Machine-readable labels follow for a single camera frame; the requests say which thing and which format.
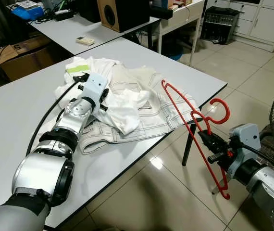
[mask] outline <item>cardboard box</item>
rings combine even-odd
[[[153,0],[152,5],[157,7],[169,8],[174,4],[174,0]]]
[[[68,57],[64,48],[40,36],[0,49],[0,67],[14,81]]]
[[[191,4],[193,2],[193,0],[178,0],[184,3],[185,6],[187,6],[188,4]]]

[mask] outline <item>blue container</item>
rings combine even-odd
[[[24,20],[31,21],[38,19],[44,14],[43,9],[40,6],[32,8],[30,10],[26,10],[23,7],[18,6],[12,11],[12,13]]]

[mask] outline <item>robotic arm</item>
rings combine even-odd
[[[0,206],[0,231],[41,231],[51,208],[66,200],[72,155],[90,115],[101,107],[106,85],[102,76],[88,76],[78,87],[83,91],[79,98],[67,104],[62,118],[22,160],[12,180],[12,196]]]
[[[208,157],[212,164],[217,161],[230,179],[246,186],[256,204],[270,217],[274,228],[274,170],[259,164],[258,149],[261,148],[256,124],[240,125],[231,129],[227,143],[216,134],[199,132],[203,143],[214,153]]]

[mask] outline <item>speaker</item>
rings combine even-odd
[[[80,16],[93,23],[100,22],[100,13],[97,0],[76,0],[76,4]]]
[[[112,30],[126,31],[150,20],[149,0],[97,1],[102,25]]]

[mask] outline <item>white table leg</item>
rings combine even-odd
[[[162,53],[162,35],[161,34],[159,34],[157,38],[157,52],[159,54]]]
[[[195,36],[194,36],[193,47],[192,47],[191,53],[190,53],[189,66],[191,66],[191,65],[192,65],[192,62],[193,62],[193,55],[194,55],[194,53],[195,53],[195,48],[196,48],[196,44],[197,44],[197,40],[198,40],[200,21],[201,21],[201,15],[200,15],[200,17],[197,19],[197,26],[196,26]]]

